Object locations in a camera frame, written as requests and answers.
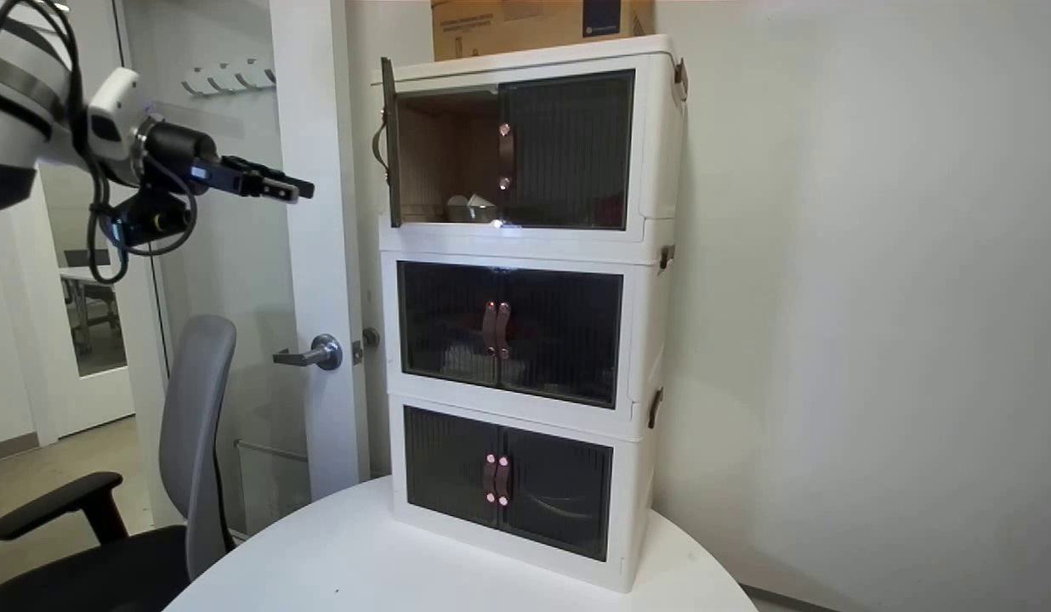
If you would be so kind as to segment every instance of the cabinet door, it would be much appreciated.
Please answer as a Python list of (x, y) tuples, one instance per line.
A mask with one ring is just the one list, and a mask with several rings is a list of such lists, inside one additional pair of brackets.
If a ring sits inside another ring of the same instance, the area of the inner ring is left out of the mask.
[(499, 273), (499, 383), (616, 407), (623, 274)]
[(509, 224), (627, 229), (633, 72), (505, 85), (499, 105)]
[(499, 528), (499, 505), (487, 498), (487, 454), (505, 451), (492, 426), (405, 407), (407, 498), (459, 520)]
[(614, 450), (505, 430), (514, 467), (506, 529), (604, 561)]
[(400, 369), (497, 383), (497, 280), (470, 266), (398, 266)]

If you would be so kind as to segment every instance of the silver door handle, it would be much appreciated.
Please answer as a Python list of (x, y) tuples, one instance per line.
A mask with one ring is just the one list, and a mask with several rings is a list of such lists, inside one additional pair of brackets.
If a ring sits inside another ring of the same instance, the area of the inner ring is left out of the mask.
[(285, 366), (319, 366), (319, 369), (336, 369), (343, 363), (343, 343), (332, 341), (332, 335), (317, 335), (312, 345), (305, 354), (292, 354), (292, 349), (279, 349), (272, 358), (277, 363), (285, 363)]

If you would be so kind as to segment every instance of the cardboard box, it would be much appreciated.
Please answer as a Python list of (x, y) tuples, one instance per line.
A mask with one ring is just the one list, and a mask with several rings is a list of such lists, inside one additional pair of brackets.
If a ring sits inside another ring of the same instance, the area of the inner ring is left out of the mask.
[(436, 57), (652, 33), (652, 0), (433, 0)]

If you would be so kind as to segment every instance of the cabinet top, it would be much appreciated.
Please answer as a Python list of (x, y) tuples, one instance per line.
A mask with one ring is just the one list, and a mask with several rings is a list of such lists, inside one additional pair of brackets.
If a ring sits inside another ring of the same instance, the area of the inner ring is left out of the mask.
[(530, 47), (509, 54), (480, 54), (480, 57), (457, 57), (457, 60), (422, 60), (422, 63), (398, 63), (398, 82), (422, 82), (422, 79), (457, 79), (477, 72), (509, 72), (509, 69), (534, 69), (534, 63), (577, 63), (577, 60), (604, 60), (604, 57), (633, 57), (633, 54), (670, 54), (667, 33), (651, 38), (616, 38), (616, 40), (586, 40), (586, 43), (561, 43), (561, 47)]

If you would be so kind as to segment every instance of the gray chair backrest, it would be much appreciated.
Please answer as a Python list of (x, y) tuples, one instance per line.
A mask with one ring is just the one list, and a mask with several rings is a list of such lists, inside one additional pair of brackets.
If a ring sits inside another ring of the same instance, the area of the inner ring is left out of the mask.
[(161, 479), (186, 520), (186, 575), (196, 579), (224, 554), (214, 439), (229, 363), (237, 332), (220, 317), (183, 326), (161, 426)]

